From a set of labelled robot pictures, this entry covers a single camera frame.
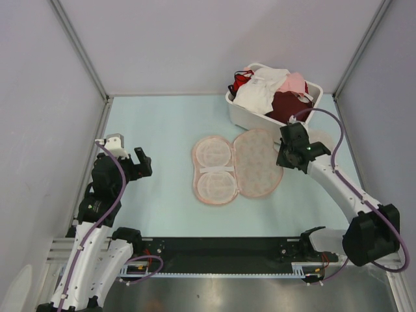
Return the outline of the maroon garment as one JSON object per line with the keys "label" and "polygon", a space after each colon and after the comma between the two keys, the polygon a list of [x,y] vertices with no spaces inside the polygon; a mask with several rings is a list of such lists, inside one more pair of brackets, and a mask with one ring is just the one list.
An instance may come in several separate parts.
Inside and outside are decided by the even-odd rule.
{"label": "maroon garment", "polygon": [[306,102],[303,102],[292,92],[276,92],[272,102],[272,111],[267,113],[266,116],[286,124],[291,116],[313,107],[313,102],[307,98],[306,100]]}

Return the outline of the right vertical aluminium post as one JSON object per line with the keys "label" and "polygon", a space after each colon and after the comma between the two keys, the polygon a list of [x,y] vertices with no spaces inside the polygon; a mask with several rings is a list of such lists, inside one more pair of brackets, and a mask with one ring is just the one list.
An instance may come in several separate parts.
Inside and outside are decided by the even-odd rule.
{"label": "right vertical aluminium post", "polygon": [[392,3],[392,0],[383,0],[380,2],[380,5],[378,6],[369,23],[369,26],[365,30],[357,48],[354,51],[354,54],[352,55],[352,58],[350,59],[346,69],[344,70],[339,82],[335,87],[334,92],[332,93],[332,98],[335,101],[337,101],[342,94],[347,82],[350,80],[354,70],[357,68],[360,60],[366,52],[372,38],[376,34],[376,31],[378,30]]}

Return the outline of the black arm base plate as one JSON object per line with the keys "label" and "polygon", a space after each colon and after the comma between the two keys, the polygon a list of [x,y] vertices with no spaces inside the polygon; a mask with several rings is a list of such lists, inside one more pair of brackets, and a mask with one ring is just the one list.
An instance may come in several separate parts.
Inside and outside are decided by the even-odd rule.
{"label": "black arm base plate", "polygon": [[317,252],[300,237],[143,238],[130,258],[159,256],[161,274],[288,274],[293,263],[338,262],[333,252]]}

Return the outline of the round white mesh laundry bag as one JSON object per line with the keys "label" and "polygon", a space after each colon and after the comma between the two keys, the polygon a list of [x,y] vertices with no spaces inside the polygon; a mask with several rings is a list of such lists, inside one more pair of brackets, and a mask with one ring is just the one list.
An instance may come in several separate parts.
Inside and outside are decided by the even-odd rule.
{"label": "round white mesh laundry bag", "polygon": [[308,135],[310,143],[321,142],[333,152],[335,144],[333,138],[327,132],[310,129]]}

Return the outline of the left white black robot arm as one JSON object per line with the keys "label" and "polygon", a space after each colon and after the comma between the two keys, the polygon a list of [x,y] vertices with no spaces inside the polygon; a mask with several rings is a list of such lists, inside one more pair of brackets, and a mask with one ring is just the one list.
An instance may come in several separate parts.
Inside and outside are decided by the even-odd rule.
{"label": "left white black robot arm", "polygon": [[131,181],[152,175],[151,158],[142,148],[134,163],[125,150],[105,144],[97,155],[75,227],[73,247],[61,280],[48,303],[37,311],[102,311],[108,292],[127,260],[144,251],[141,233],[113,230],[121,198]]}

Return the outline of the vertical aluminium post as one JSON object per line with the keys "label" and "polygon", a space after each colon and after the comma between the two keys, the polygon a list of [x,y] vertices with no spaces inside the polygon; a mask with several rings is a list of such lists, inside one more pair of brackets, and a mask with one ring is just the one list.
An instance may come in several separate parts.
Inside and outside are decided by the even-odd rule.
{"label": "vertical aluminium post", "polygon": [[105,91],[105,87],[99,78],[99,75],[83,45],[81,42],[73,23],[71,22],[68,13],[66,12],[61,1],[49,0],[48,1],[52,11],[54,12],[58,22],[60,23],[62,30],[67,36],[69,43],[74,48],[75,54],[79,58],[81,65],[83,66],[87,76],[91,80],[94,88],[100,95],[100,98],[106,103],[109,99],[109,95]]}
{"label": "vertical aluminium post", "polygon": [[339,82],[335,87],[334,92],[332,93],[332,98],[335,101],[337,101],[342,94],[347,82],[350,80],[354,70],[357,68],[360,60],[366,52],[372,38],[376,34],[376,31],[378,30],[392,3],[392,0],[383,0],[380,2],[380,5],[378,6],[369,23],[369,26],[365,30],[357,48],[354,51],[354,54],[352,55],[352,58],[350,59],[346,69],[344,70]]}

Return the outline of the aluminium frame rail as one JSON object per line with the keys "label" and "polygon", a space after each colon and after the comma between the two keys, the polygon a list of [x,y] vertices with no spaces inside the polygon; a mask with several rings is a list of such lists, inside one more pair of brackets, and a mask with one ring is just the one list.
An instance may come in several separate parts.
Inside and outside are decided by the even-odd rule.
{"label": "aluminium frame rail", "polygon": [[[307,243],[310,243],[305,235],[299,236]],[[130,258],[120,269],[117,277],[122,278],[130,283],[139,281],[146,276],[151,278],[279,278],[279,279],[298,279],[305,284],[323,282],[330,274],[344,272],[351,262],[346,261],[345,255],[335,253],[339,260],[336,263],[327,265],[307,265],[306,263],[293,263],[292,272],[288,274],[161,274],[160,271],[164,265],[159,256],[143,255]]]}

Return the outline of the white bra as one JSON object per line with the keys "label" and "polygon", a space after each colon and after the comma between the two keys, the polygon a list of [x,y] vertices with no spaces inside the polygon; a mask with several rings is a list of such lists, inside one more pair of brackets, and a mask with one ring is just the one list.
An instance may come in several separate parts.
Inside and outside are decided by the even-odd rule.
{"label": "white bra", "polygon": [[233,103],[255,114],[272,112],[274,94],[289,74],[287,69],[259,68],[247,83],[239,87]]}

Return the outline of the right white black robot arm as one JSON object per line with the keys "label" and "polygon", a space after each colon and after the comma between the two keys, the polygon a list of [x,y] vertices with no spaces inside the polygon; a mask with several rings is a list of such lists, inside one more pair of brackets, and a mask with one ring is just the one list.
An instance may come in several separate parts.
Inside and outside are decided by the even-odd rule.
{"label": "right white black robot arm", "polygon": [[382,205],[344,176],[330,151],[321,142],[310,142],[307,129],[292,123],[280,129],[276,164],[298,169],[314,179],[334,200],[348,221],[348,229],[320,227],[307,232],[300,254],[314,261],[323,252],[345,255],[362,267],[397,252],[400,214],[392,205]]}

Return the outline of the pink bra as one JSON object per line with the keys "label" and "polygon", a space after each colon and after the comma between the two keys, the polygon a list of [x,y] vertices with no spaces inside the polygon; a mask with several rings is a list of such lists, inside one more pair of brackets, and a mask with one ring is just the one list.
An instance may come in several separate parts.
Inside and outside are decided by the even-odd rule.
{"label": "pink bra", "polygon": [[307,92],[303,75],[298,72],[287,74],[287,78],[278,88],[278,92],[291,92],[297,96],[304,97]]}

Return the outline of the peach floral mesh laundry bag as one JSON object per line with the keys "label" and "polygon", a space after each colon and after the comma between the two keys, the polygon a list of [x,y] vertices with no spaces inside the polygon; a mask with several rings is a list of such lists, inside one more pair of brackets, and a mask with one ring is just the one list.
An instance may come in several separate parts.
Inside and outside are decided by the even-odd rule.
{"label": "peach floral mesh laundry bag", "polygon": [[245,131],[233,142],[207,136],[192,149],[194,194],[208,205],[228,204],[239,194],[268,196],[283,178],[277,158],[272,134],[263,129]]}

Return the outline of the left vertical aluminium post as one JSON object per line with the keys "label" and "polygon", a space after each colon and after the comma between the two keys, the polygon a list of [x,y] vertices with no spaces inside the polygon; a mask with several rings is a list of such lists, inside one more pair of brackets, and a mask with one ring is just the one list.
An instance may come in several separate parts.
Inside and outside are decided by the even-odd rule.
{"label": "left vertical aluminium post", "polygon": [[99,75],[83,45],[81,42],[73,23],[71,22],[68,13],[66,12],[61,1],[49,0],[48,1],[52,11],[54,12],[58,22],[60,23],[62,30],[67,36],[69,43],[74,48],[75,54],[79,58],[81,65],[83,66],[87,76],[91,80],[94,88],[100,95],[100,98],[106,103],[109,99],[109,95],[105,91],[105,87],[99,78]]}

